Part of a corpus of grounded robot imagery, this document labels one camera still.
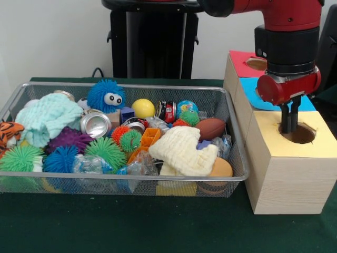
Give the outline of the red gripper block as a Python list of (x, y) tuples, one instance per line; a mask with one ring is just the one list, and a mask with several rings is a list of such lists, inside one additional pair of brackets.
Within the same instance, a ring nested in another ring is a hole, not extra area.
[[(289, 133), (298, 127), (301, 96), (316, 91), (320, 83), (321, 72), (315, 67), (313, 72), (305, 75), (282, 77), (265, 74), (258, 79), (256, 90), (264, 102), (281, 105), (281, 130), (282, 133)], [(289, 115), (288, 102), (291, 100)]]

